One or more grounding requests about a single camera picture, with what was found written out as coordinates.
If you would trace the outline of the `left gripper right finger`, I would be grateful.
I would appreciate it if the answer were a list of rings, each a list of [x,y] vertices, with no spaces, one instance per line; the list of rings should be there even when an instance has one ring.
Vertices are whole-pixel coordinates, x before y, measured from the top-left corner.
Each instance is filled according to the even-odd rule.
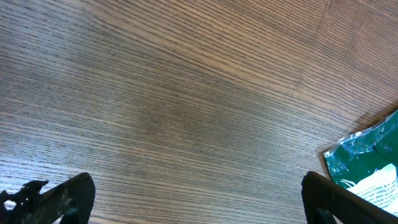
[[[302,200],[308,224],[396,224],[397,217],[309,171],[302,180]]]

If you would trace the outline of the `green sponge package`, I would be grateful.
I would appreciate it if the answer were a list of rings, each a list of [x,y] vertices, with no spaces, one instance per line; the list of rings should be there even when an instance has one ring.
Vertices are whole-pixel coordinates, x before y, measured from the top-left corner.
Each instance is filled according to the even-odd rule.
[[[324,153],[331,180],[397,216],[397,112]]]

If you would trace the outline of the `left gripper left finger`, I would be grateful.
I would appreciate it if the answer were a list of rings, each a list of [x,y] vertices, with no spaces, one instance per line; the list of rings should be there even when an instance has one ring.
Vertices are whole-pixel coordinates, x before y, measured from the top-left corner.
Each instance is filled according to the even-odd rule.
[[[95,201],[92,177],[83,172],[41,193],[47,180],[32,180],[10,194],[1,192],[1,223],[88,223]]]

